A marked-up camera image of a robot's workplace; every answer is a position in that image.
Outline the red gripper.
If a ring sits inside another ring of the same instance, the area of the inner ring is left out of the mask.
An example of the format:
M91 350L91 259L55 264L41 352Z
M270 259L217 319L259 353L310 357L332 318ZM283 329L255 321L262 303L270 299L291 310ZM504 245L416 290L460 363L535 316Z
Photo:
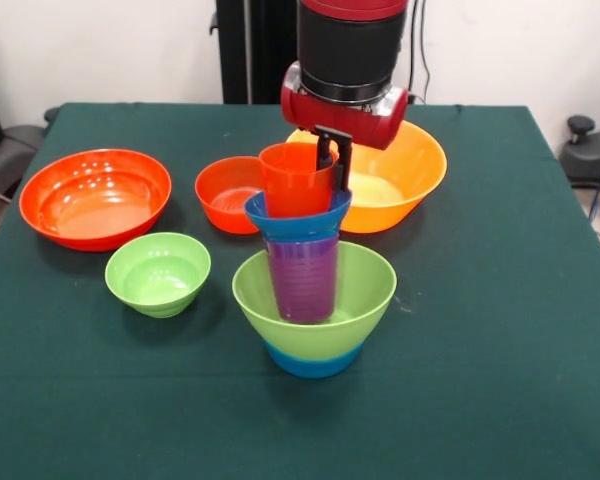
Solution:
M348 190L352 141L384 150L396 137L407 108L407 91L390 86L377 100L362 105L328 102L310 93L301 82L301 66L291 64L281 87L281 109L285 120L317 136L316 169L333 163L330 143L337 144L334 165L334 189Z

